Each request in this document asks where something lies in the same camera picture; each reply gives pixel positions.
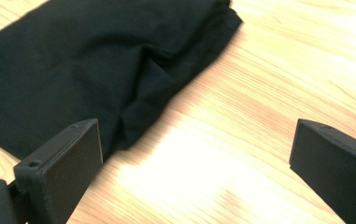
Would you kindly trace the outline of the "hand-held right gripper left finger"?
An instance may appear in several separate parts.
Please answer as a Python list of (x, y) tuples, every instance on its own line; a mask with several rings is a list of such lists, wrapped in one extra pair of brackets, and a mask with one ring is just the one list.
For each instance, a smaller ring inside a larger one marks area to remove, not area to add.
[(14, 167), (19, 222), (65, 224), (102, 165), (97, 119), (53, 136)]

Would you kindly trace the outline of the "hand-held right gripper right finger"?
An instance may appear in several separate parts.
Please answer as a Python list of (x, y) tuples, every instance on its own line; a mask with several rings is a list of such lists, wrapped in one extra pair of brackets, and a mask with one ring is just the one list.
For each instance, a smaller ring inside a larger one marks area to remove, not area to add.
[(290, 167), (347, 224), (356, 224), (356, 139), (299, 119)]

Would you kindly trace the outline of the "black cat-print long-sleeved shirt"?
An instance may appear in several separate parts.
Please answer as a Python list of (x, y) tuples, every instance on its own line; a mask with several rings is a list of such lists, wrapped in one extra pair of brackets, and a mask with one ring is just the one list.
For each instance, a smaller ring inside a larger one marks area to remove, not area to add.
[(48, 0), (0, 31), (0, 147), (97, 119), (105, 156), (128, 148), (240, 23), (230, 0)]

